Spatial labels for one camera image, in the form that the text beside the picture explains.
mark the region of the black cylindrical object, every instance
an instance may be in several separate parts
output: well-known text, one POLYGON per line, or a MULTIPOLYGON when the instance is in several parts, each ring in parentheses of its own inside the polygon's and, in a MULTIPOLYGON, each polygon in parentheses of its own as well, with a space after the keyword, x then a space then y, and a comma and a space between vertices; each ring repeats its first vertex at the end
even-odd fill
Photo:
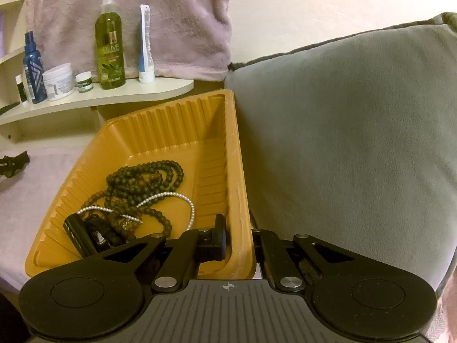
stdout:
POLYGON ((83 258, 98 254, 79 214, 69 215, 63 222, 63 228, 83 258))

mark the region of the silver rivet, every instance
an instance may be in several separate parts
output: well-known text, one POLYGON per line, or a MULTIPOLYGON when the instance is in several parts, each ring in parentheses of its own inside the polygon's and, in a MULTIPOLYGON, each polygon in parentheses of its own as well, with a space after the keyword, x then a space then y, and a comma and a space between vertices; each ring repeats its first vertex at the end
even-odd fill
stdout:
POLYGON ((154 283, 159 288, 172 288, 177 284, 176 278, 170 276, 159 277, 154 283))
POLYGON ((299 286, 301 286, 302 281, 298 277, 287 276, 281 278, 280 283, 285 288, 298 288, 299 286))

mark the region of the crosshair logo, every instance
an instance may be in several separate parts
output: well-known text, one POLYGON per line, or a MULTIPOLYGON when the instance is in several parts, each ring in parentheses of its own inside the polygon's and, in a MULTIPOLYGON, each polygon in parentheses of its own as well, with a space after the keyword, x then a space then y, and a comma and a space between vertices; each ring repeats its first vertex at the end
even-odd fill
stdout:
POLYGON ((229 282, 226 283, 226 284, 224 284, 224 285, 222 285, 222 287, 223 287, 225 290, 227 290, 227 291, 230 291, 230 290, 232 290, 233 288, 236 288, 235 285, 233 285, 233 284, 231 284, 231 283, 229 283, 229 282))

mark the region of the small jar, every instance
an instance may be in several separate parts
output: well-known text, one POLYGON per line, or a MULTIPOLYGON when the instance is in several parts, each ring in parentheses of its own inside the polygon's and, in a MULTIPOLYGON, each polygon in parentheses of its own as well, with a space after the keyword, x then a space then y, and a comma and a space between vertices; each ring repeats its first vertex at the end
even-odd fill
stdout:
POLYGON ((86 93, 94 88, 92 84, 92 73, 90 71, 76 75, 76 86, 80 93, 86 93))

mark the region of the round black pad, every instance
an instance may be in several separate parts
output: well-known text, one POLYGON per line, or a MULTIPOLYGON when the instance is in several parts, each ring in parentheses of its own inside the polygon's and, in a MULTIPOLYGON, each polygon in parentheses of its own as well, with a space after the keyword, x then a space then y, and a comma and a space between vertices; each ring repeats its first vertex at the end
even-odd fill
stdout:
POLYGON ((128 263, 83 259, 30 279, 21 289, 19 307, 37 335, 84 340, 127 324, 143 299, 143 289, 128 263))
POLYGON ((398 306, 404 299, 404 291, 392 281, 370 278, 352 287, 352 296, 362 306, 386 310, 398 306))
POLYGON ((67 308, 88 307, 97 303, 105 293, 105 288, 96 280, 86 277, 69 278, 60 281, 51 290, 51 298, 67 308))
POLYGON ((433 316, 435 293, 421 278, 394 270, 382 279, 324 275, 312 291, 312 306, 330 326, 356 340, 411 337, 433 316))

